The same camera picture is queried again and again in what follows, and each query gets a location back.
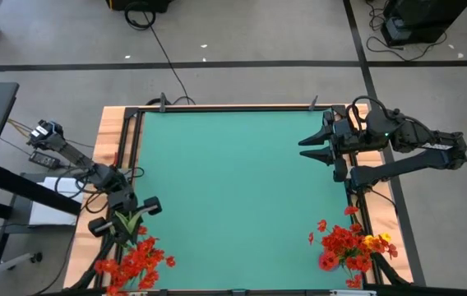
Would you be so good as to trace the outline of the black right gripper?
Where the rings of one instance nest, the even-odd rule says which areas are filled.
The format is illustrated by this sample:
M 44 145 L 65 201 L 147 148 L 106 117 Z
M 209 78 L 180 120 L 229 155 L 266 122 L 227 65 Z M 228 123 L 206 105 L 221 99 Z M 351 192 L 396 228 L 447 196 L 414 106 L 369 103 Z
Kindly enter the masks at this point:
M 356 107 L 347 107 L 344 117 L 335 118 L 333 111 L 323 114 L 323 126 L 312 136 L 299 142 L 299 145 L 323 145 L 328 140 L 328 147 L 319 150 L 300 151 L 301 156 L 333 165 L 333 179 L 340 183 L 346 179 L 348 168 L 344 154 L 358 151 L 359 138 L 362 136 L 364 119 L 359 116 Z

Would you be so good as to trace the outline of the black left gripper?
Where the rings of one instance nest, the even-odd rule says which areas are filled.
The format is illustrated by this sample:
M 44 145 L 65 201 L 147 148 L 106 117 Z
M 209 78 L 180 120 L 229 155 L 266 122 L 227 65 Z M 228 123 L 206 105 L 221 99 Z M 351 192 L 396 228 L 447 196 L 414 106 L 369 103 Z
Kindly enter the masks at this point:
M 116 243 L 122 245 L 137 243 L 144 214 L 157 215 L 162 211 L 158 197 L 150 197 L 139 206 L 136 194 L 131 189 L 110 193 L 109 208 L 111 216 L 90 221 L 88 229 L 95 237 L 110 234 Z

